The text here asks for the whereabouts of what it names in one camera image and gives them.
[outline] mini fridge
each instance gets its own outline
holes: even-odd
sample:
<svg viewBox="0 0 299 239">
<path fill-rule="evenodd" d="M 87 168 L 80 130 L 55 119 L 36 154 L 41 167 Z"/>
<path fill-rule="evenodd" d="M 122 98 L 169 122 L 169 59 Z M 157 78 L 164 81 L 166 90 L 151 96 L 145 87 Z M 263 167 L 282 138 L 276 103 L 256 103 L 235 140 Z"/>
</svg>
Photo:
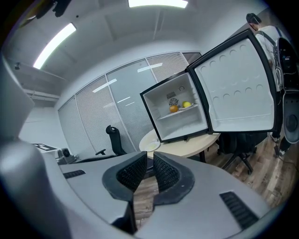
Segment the mini fridge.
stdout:
<svg viewBox="0 0 299 239">
<path fill-rule="evenodd" d="M 160 142 L 204 133 L 276 130 L 274 77 L 250 29 L 140 95 Z M 191 106 L 183 108 L 184 101 Z M 179 110 L 170 112 L 172 105 Z"/>
</svg>

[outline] black vent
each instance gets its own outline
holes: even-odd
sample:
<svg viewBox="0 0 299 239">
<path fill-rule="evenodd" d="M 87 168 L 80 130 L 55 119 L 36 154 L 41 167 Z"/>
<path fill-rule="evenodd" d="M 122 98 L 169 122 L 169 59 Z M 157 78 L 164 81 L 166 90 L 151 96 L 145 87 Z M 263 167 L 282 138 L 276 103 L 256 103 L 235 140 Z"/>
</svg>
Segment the black vent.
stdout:
<svg viewBox="0 0 299 239">
<path fill-rule="evenodd" d="M 159 192 L 163 192 L 179 181 L 179 172 L 154 154 L 154 172 L 158 182 Z"/>
<path fill-rule="evenodd" d="M 257 216 L 235 193 L 222 193 L 220 197 L 243 230 L 258 221 Z"/>
<path fill-rule="evenodd" d="M 132 192 L 135 192 L 146 173 L 146 168 L 147 155 L 144 155 L 140 159 L 121 169 L 116 174 L 116 178 L 122 185 Z"/>
<path fill-rule="evenodd" d="M 84 172 L 83 170 L 77 170 L 77 171 L 72 171 L 72 172 L 64 173 L 64 177 L 65 178 L 77 177 L 77 176 L 83 175 L 85 173 L 86 172 Z"/>
</svg>

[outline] wall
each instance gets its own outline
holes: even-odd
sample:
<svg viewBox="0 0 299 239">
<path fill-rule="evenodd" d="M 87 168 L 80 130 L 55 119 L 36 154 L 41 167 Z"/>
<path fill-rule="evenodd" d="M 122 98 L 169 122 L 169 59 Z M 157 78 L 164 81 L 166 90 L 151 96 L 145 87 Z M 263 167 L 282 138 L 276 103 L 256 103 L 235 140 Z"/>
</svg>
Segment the wall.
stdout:
<svg viewBox="0 0 299 239">
<path fill-rule="evenodd" d="M 202 27 L 196 27 L 196 37 L 201 46 L 202 53 L 207 53 L 246 23 L 246 14 L 258 14 L 267 8 L 261 0 L 212 0 L 209 11 L 203 12 L 200 19 L 205 19 Z"/>
<path fill-rule="evenodd" d="M 84 85 L 121 65 L 166 52 L 200 51 L 196 40 L 186 32 L 159 32 L 156 40 L 152 39 L 152 32 L 130 35 L 87 54 L 64 75 L 71 83 L 63 90 L 55 108 L 59 109 Z"/>
<path fill-rule="evenodd" d="M 19 138 L 29 143 L 68 148 L 58 112 L 53 107 L 34 107 L 23 125 Z"/>
</svg>

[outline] desk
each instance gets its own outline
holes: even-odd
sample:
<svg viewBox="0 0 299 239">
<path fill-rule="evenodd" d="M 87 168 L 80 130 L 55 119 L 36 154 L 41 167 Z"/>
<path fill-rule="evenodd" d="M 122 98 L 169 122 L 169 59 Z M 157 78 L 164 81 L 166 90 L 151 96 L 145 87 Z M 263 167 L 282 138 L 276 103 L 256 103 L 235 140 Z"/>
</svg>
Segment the desk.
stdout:
<svg viewBox="0 0 299 239">
<path fill-rule="evenodd" d="M 199 153 L 201 161 L 205 162 L 204 150 L 210 147 L 219 138 L 219 136 L 220 134 L 203 134 L 200 136 L 190 137 L 187 142 L 181 140 L 171 143 L 161 143 L 160 147 L 156 151 L 178 155 L 185 158 Z M 140 141 L 139 149 L 144 151 L 145 146 L 157 138 L 158 136 L 155 130 L 151 130 Z M 154 151 L 148 152 L 148 158 L 153 159 L 153 157 Z"/>
</svg>

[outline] chair base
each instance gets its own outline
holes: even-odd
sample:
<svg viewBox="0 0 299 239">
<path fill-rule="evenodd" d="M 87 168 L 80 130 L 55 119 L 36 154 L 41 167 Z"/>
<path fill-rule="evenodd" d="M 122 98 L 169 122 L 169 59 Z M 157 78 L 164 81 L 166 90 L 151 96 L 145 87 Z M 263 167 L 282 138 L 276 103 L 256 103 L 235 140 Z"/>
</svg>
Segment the chair base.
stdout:
<svg viewBox="0 0 299 239">
<path fill-rule="evenodd" d="M 257 148 L 255 147 L 253 150 L 253 153 L 256 153 Z M 249 157 L 248 154 L 244 154 L 244 153 L 240 153 L 240 152 L 235 152 L 234 155 L 224 164 L 224 166 L 222 167 L 222 169 L 226 170 L 232 163 L 233 161 L 236 160 L 237 157 L 240 157 L 241 160 L 243 161 L 243 163 L 245 164 L 245 166 L 248 168 L 248 174 L 251 175 L 251 173 L 253 172 L 253 168 L 250 165 L 250 163 L 248 162 L 247 158 Z"/>
</svg>

